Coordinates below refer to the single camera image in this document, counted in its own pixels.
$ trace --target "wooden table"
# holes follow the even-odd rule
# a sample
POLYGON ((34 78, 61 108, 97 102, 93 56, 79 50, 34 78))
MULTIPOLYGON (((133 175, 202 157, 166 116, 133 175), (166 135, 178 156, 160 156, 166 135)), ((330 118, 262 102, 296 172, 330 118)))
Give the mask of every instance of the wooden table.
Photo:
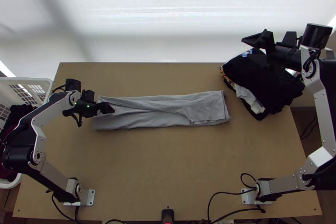
MULTIPOLYGON (((54 86, 65 78, 82 88, 114 97, 182 95, 224 90, 232 120, 216 126, 176 126, 96 132, 91 119, 77 128, 62 115, 43 129, 48 160, 69 177, 96 190, 94 205, 81 208, 80 219, 160 220, 174 209, 176 220, 206 218, 207 203, 217 191, 239 192, 239 176, 281 177, 302 165, 305 154, 289 107, 255 120, 234 92, 226 88, 219 63, 61 63, 54 86)), ((14 216, 61 219, 46 188, 25 176, 14 216)), ((74 216, 74 207, 61 209, 74 216)), ((218 195, 212 220, 245 208, 237 195, 218 195)), ((316 192, 287 194, 258 211, 231 219, 321 214, 316 192)))

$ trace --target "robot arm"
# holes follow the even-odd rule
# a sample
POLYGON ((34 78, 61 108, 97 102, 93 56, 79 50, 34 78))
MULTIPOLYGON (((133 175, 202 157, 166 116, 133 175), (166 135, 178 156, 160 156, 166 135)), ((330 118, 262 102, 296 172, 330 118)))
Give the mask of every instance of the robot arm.
MULTIPOLYGON (((300 48, 291 50, 291 55, 300 53, 300 64, 304 62, 299 71, 305 86, 314 95, 322 147, 311 153, 303 166, 292 174, 278 179, 258 179, 255 184, 257 191, 242 195, 243 204, 271 204, 278 197, 291 192, 336 190, 336 87, 333 83, 336 58, 328 48, 325 49, 326 59, 318 57, 330 33, 331 27, 308 24, 300 48)), ((266 53, 268 57, 272 57, 272 52, 266 50, 266 53)), ((295 62, 291 62, 291 55, 279 57, 278 54, 277 60, 280 59, 286 67, 296 66, 288 68, 298 70, 297 56, 293 59, 295 62)))
POLYGON ((42 127, 59 113, 64 116, 79 114, 81 117, 92 117, 97 110, 102 113, 113 113, 108 103, 93 101, 91 90, 80 93, 80 82, 67 79, 65 92, 57 92, 49 97, 49 101, 21 118, 17 127, 5 138, 5 149, 2 164, 6 169, 27 174, 34 180, 53 191, 54 197, 65 205, 92 206, 95 191, 84 189, 76 178, 68 178, 60 173, 47 160, 45 152, 46 136, 42 127))

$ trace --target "white wall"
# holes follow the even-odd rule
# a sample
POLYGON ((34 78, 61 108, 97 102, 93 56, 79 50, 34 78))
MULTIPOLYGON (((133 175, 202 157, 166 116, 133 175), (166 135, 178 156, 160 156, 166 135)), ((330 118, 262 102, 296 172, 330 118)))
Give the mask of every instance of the white wall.
POLYGON ((72 35, 41 34, 0 44, 0 60, 17 77, 54 79, 60 62, 83 62, 72 35))

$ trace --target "folded gray garment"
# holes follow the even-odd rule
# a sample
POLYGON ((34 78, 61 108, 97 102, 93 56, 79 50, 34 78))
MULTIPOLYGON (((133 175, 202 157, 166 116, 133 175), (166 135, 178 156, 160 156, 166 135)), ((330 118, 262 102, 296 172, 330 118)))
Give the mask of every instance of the folded gray garment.
POLYGON ((115 113, 98 113, 94 116, 94 129, 203 126, 219 124, 230 119, 223 91, 190 95, 98 97, 98 102, 104 101, 114 108, 115 113))

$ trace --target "floor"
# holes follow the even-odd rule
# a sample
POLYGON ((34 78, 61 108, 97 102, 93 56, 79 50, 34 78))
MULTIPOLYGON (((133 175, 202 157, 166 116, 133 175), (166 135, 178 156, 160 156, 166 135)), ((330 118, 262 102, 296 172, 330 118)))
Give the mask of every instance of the floor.
MULTIPOLYGON (((316 116, 316 111, 314 109, 311 110, 302 110, 302 109, 292 109, 293 117, 295 120, 295 124, 297 126, 297 130, 299 135, 302 134, 307 125, 314 119, 316 116)), ((316 126, 309 136, 302 140, 302 146, 304 148, 305 154, 309 155, 311 152, 315 151, 321 146, 321 138, 320 131, 318 126, 316 126)), ((323 224, 333 224, 336 220, 336 191, 318 191, 318 198, 320 201, 320 205, 322 208, 323 215, 319 216, 303 216, 297 217, 297 220, 302 224, 313 224, 313 223, 323 223, 323 224)), ((241 223, 244 220, 236 220, 236 223, 241 223)), ((285 221, 289 224, 297 223, 294 219, 291 218, 283 218, 283 219, 264 219, 260 222, 260 224, 281 224, 281 221, 285 221)), ((100 221, 83 221, 88 224, 101 224, 100 221)), ((6 213, 3 224, 70 224, 73 223, 71 221, 62 221, 62 220, 44 220, 44 219, 25 219, 25 218, 13 218, 12 213, 6 213)), ((181 221, 179 224, 189 224, 189 221, 181 221)))

